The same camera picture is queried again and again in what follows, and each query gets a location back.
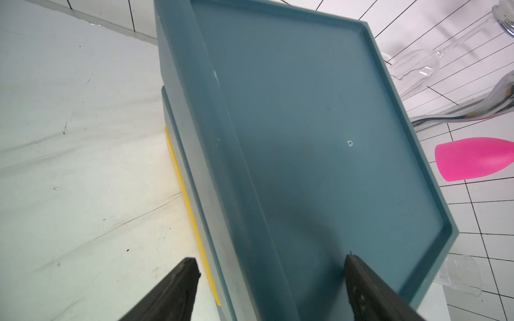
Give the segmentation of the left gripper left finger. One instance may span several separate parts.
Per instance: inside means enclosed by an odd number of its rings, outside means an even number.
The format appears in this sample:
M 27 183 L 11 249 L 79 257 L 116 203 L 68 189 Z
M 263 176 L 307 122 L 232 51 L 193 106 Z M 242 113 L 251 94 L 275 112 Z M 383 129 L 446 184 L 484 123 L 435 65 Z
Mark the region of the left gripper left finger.
M 195 258 L 184 258 L 121 320 L 191 320 L 201 277 Z

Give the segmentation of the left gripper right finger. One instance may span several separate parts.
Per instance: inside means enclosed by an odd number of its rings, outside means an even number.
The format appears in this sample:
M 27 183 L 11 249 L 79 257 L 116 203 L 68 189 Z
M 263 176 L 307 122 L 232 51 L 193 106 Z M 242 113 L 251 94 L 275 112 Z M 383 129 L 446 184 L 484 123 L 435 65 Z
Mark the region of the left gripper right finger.
M 356 321 L 423 320 L 360 257 L 347 255 L 344 272 L 347 295 Z

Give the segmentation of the teal three-drawer cabinet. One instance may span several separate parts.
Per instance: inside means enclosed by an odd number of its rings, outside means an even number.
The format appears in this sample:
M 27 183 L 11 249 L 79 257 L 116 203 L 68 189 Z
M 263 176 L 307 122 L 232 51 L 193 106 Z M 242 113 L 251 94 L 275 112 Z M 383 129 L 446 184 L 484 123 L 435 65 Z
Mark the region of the teal three-drawer cabinet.
M 168 139 L 222 320 L 353 320 L 345 258 L 418 308 L 458 234 L 363 21 L 156 1 Z

